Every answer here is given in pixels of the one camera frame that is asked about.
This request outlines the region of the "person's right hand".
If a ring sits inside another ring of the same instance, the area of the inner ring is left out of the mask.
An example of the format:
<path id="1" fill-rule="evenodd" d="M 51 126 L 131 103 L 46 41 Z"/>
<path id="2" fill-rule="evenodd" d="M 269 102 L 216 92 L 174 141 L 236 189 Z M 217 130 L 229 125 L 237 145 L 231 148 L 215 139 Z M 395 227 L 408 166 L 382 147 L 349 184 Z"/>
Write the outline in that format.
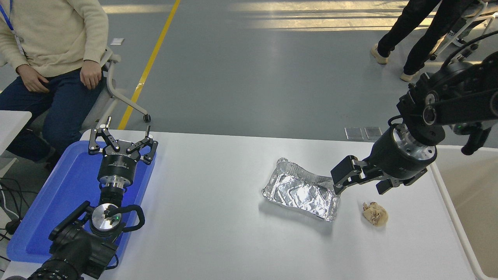
<path id="1" fill-rule="evenodd" d="M 20 76 L 26 89 L 30 92 L 48 93 L 46 87 L 49 81 L 27 64 L 16 67 L 16 73 Z"/>

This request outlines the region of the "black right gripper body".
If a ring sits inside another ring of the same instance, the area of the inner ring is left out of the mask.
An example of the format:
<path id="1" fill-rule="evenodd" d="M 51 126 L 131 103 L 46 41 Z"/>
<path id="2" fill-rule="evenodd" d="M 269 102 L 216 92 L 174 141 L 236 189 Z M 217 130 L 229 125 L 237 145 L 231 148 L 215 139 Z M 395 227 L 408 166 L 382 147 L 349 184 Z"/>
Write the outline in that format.
<path id="1" fill-rule="evenodd" d="M 429 146 L 418 142 L 407 128 L 389 128 L 365 161 L 368 177 L 391 178 L 407 186 L 427 172 Z"/>

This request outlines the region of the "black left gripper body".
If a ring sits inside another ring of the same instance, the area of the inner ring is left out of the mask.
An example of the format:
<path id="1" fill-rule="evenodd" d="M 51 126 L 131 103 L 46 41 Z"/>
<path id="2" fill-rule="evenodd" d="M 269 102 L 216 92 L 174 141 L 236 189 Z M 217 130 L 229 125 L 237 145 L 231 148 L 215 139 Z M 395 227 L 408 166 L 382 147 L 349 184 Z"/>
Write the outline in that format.
<path id="1" fill-rule="evenodd" d="M 134 182 L 141 154 L 138 150 L 128 154 L 126 151 L 131 145 L 132 142 L 118 140 L 119 151 L 114 151 L 111 145 L 103 149 L 103 159 L 97 175 L 98 181 L 107 183 L 112 177 L 121 177 L 125 183 Z"/>

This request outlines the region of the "person's left hand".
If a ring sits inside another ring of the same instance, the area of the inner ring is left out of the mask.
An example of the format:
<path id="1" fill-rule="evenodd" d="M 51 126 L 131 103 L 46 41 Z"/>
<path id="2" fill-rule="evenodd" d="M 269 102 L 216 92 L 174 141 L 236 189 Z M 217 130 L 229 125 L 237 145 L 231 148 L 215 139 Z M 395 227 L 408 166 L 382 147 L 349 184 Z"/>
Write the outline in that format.
<path id="1" fill-rule="evenodd" d="M 94 90 L 102 79 L 102 68 L 99 62 L 84 60 L 80 70 L 80 80 L 89 90 Z"/>

